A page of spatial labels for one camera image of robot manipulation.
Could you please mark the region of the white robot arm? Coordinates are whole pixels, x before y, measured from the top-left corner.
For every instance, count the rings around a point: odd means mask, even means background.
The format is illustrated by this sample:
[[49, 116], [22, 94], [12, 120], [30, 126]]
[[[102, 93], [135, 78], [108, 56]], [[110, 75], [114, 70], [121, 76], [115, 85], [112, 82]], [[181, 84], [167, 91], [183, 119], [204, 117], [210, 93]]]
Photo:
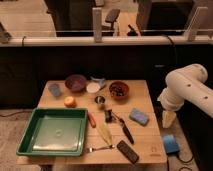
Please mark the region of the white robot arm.
[[166, 88], [158, 97], [163, 107], [162, 126], [169, 128], [176, 112], [189, 101], [213, 118], [213, 90], [205, 85], [208, 72], [201, 64], [175, 69], [165, 77]]

